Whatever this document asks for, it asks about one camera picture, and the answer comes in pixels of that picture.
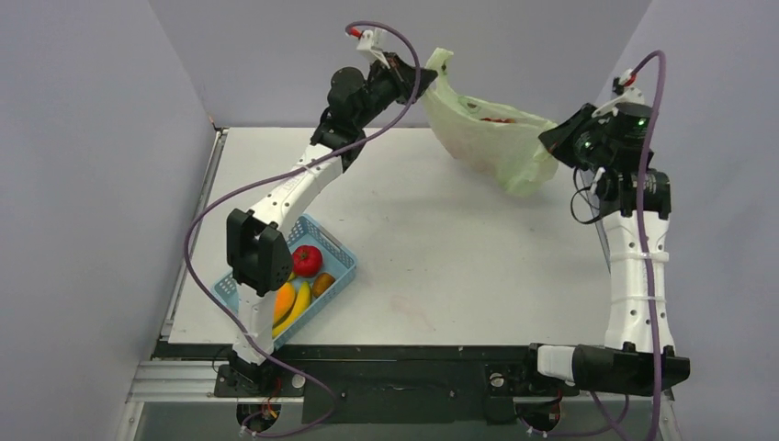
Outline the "light green plastic bag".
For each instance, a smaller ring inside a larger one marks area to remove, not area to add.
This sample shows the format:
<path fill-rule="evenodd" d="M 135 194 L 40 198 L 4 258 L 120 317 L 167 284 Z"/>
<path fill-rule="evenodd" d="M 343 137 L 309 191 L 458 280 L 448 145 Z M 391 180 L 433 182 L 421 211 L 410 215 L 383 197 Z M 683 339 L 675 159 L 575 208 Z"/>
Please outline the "light green plastic bag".
<path fill-rule="evenodd" d="M 552 179 L 559 163 L 538 135 L 557 123 L 505 104 L 461 95 L 449 83 L 452 51 L 437 48 L 425 67 L 437 73 L 421 104 L 435 137 L 456 160 L 489 176 L 508 194 L 525 197 Z M 515 124 L 480 121 L 511 118 Z"/>

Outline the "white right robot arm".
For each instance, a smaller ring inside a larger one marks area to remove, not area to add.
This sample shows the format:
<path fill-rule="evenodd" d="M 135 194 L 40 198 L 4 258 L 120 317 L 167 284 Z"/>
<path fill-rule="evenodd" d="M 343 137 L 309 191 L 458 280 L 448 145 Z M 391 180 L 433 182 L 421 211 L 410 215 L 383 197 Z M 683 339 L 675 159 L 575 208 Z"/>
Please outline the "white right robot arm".
<path fill-rule="evenodd" d="M 639 163 L 651 112 L 637 103 L 605 112 L 585 104 L 538 137 L 561 163 L 594 174 L 590 191 L 608 242 L 611 300 L 602 345 L 531 346 L 531 359 L 517 369 L 526 390 L 540 392 L 558 379 L 581 390 L 650 396 L 690 376 L 667 321 L 671 182 Z"/>

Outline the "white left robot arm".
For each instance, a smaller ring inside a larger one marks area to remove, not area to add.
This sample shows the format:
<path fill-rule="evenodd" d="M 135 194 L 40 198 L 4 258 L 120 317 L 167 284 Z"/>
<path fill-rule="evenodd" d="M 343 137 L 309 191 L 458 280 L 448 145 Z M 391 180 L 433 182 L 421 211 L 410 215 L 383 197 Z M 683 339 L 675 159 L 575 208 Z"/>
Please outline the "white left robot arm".
<path fill-rule="evenodd" d="M 267 196 L 247 210 L 234 209 L 226 221 L 227 263 L 233 279 L 252 289 L 239 296 L 238 317 L 256 345 L 245 338 L 233 346 L 230 366 L 250 394 L 262 395 L 273 386 L 274 370 L 265 362 L 274 350 L 273 309 L 277 291 L 293 270 L 289 238 L 298 218 L 323 189 L 361 153 L 365 128 L 391 104 L 420 98 L 438 73 L 415 69 L 388 52 L 384 62 L 371 63 L 367 74 L 355 67 L 338 70 L 330 81 L 327 106 L 294 167 Z"/>

